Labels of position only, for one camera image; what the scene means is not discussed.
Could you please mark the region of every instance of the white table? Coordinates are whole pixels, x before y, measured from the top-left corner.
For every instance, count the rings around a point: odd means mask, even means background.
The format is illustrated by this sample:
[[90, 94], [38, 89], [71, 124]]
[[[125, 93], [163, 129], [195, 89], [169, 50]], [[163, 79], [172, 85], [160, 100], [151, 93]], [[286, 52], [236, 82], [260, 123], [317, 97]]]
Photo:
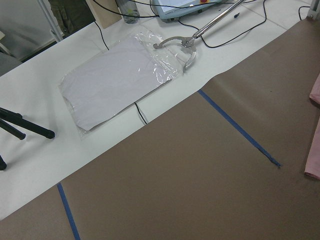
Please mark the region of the white table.
[[[206, 48], [197, 39], [193, 66], [183, 76], [138, 101], [146, 119], [152, 121], [196, 92], [212, 77], [235, 66], [284, 33], [299, 21], [298, 8], [310, 3], [311, 0], [267, 0], [267, 22], [245, 36], [215, 49]], [[219, 14], [219, 9], [212, 7], [181, 21], [201, 28]], [[152, 15], [145, 5], [139, 5], [139, 11], [141, 16]], [[301, 10], [302, 18], [307, 12], [307, 8]], [[203, 37], [209, 45], [217, 45], [263, 19], [262, 0], [243, 4]], [[177, 22], [164, 23], [158, 18], [140, 19], [139, 24], [163, 38], [187, 37], [195, 32]], [[134, 27], [121, 20], [104, 29], [107, 45], [112, 46], [130, 31], [134, 32]], [[0, 107], [21, 113], [26, 120], [56, 133], [55, 139], [50, 140], [22, 129], [27, 138], [20, 141], [0, 129], [0, 154], [8, 164], [7, 169], [0, 172], [0, 219], [144, 126], [133, 105], [87, 135], [80, 135], [58, 86], [66, 73], [105, 49], [100, 32], [92, 23], [0, 77]]]

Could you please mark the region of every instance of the clear plastic packaging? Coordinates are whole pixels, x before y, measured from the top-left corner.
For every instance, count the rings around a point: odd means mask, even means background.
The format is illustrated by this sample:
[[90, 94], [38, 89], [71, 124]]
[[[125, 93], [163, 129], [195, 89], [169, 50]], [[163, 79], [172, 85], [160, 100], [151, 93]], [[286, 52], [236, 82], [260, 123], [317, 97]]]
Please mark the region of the clear plastic packaging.
[[161, 38], [140, 29], [63, 77], [60, 91], [82, 133], [114, 117], [182, 71], [182, 63], [172, 52], [153, 48]]

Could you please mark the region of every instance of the wooden block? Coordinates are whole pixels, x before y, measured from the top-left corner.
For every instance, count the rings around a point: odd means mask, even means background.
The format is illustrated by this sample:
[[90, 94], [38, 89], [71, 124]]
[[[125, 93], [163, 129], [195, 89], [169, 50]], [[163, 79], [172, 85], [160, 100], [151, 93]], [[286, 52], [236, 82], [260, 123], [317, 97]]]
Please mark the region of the wooden block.
[[[110, 11], [103, 9], [101, 6], [96, 4], [93, 0], [86, 0], [95, 20], [98, 24], [103, 27], [104, 29], [109, 27], [110, 25], [118, 22], [121, 20], [121, 16]], [[98, 0], [97, 1], [102, 6], [110, 9], [114, 12], [119, 13], [116, 1], [114, 0]]]

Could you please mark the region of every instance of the pink cloth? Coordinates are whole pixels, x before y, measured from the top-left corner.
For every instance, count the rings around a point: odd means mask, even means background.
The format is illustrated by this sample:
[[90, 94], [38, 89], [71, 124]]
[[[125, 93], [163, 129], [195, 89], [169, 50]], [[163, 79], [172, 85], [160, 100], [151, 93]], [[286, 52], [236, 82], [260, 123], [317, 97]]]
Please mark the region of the pink cloth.
[[[310, 98], [320, 104], [320, 74], [313, 85]], [[314, 133], [304, 172], [320, 180], [320, 119]]]

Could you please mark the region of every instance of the blue tape strip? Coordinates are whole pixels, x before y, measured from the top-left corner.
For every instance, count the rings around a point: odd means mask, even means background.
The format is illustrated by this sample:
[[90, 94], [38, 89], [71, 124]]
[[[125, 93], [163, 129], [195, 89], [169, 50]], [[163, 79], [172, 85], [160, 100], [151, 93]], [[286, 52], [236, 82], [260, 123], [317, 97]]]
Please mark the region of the blue tape strip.
[[69, 204], [68, 204], [68, 200], [67, 200], [67, 197], [65, 195], [65, 191], [64, 191], [64, 189], [63, 189], [63, 187], [62, 187], [60, 182], [56, 186], [58, 187], [58, 190], [59, 190], [59, 193], [60, 193], [60, 197], [61, 197], [61, 200], [62, 200], [62, 203], [63, 203], [63, 206], [64, 206], [64, 210], [65, 210], [66, 216], [68, 217], [71, 230], [73, 232], [74, 239], [75, 240], [80, 240], [80, 235], [79, 235], [76, 223], [74, 221], [74, 217], [72, 216], [72, 213], [71, 213], [71, 210], [70, 210], [70, 207], [69, 207]]
[[235, 129], [237, 129], [253, 146], [263, 153], [273, 164], [281, 167], [281, 164], [275, 160], [256, 140], [254, 140], [239, 124], [237, 124], [225, 111], [222, 110], [204, 91], [201, 89], [198, 93], [217, 110]]

